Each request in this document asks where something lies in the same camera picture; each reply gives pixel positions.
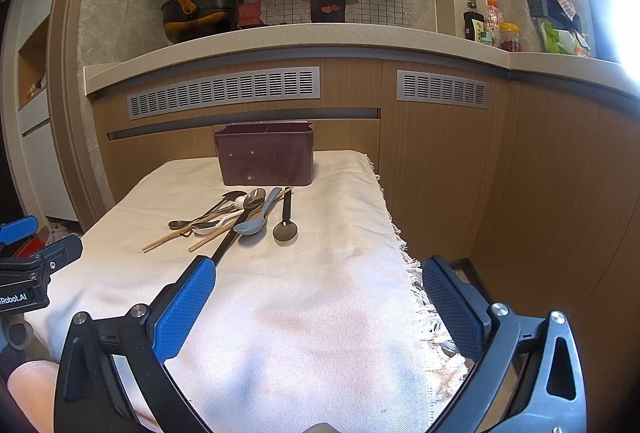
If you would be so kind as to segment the gloved left hand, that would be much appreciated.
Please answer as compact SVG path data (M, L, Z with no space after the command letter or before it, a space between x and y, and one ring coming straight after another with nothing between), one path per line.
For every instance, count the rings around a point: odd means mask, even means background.
M32 326L23 317L1 318L0 373L3 382L8 382L12 372L28 361L26 349L33 338Z

